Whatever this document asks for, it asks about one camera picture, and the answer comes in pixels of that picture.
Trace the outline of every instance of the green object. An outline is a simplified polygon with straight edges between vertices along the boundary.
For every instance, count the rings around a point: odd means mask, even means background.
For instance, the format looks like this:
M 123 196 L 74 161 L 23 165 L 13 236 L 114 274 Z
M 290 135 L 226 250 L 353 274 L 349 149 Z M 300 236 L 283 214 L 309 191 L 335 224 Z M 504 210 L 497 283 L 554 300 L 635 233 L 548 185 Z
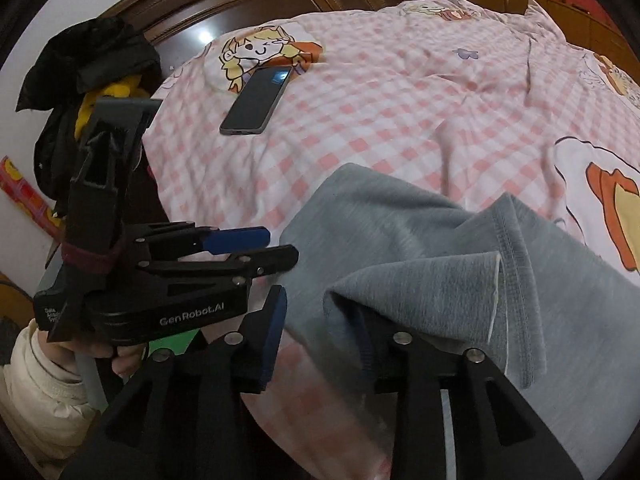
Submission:
M 182 332 L 181 334 L 171 335 L 169 337 L 163 337 L 162 339 L 156 339 L 149 343 L 149 355 L 159 348 L 169 348 L 174 354 L 184 354 L 187 347 L 193 341 L 193 338 L 198 333 L 199 329 L 189 330 L 188 332 Z

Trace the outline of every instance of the white wall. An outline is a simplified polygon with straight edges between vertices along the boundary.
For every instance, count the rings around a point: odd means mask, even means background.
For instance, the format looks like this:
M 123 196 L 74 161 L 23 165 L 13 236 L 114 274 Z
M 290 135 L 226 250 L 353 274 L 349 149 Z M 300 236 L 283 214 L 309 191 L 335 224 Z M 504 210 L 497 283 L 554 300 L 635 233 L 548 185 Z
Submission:
M 61 30 L 91 19 L 119 0 L 49 0 L 37 14 L 0 69 L 0 158 L 8 155 L 31 185 L 33 145 L 48 112 L 15 113 L 24 75 L 48 39 Z M 0 272 L 33 294 L 44 271 L 51 239 L 0 192 Z

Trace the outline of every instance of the person's wrist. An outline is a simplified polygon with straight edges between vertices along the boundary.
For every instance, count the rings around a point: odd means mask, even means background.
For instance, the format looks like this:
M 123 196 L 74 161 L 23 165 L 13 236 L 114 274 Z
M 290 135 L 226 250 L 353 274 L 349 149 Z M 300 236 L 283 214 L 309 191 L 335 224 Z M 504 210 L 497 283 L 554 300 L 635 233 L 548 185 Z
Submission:
M 49 361 L 70 373 L 77 373 L 75 354 L 58 343 L 48 343 L 48 332 L 38 331 L 38 344 Z

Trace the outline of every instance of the human hand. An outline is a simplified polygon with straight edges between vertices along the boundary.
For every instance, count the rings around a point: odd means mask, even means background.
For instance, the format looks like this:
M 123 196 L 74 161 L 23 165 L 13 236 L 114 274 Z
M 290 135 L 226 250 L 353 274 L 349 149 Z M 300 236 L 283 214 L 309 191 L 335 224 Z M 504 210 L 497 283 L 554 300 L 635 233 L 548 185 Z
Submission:
M 95 335 L 74 338 L 63 343 L 48 343 L 49 333 L 38 331 L 38 343 L 44 355 L 50 361 L 73 374 L 78 374 L 75 352 L 89 355 L 96 359 L 113 358 L 111 369 L 120 377 L 129 377 L 140 368 L 145 345 L 118 346 L 116 351 L 108 343 L 101 342 Z

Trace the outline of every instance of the red checkered fabric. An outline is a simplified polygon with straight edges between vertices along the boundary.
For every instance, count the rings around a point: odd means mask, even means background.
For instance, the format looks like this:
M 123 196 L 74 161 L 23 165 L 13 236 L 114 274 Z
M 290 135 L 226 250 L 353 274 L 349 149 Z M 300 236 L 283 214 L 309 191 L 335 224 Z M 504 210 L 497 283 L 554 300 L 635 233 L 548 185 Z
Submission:
M 220 58 L 209 54 L 229 36 L 156 95 L 164 104 L 144 143 L 172 221 L 264 225 L 277 242 L 322 181 L 354 162 L 468 210 L 509 191 L 579 236 L 554 167 L 556 140 L 581 136 L 629 160 L 640 153 L 638 117 L 609 88 L 588 84 L 593 53 L 567 44 L 537 4 L 515 16 L 418 1 L 290 22 L 324 54 L 288 85 L 263 134 L 218 132 L 235 95 L 213 81 Z M 267 391 L 245 403 L 316 478 L 388 478 L 389 457 L 289 335 Z

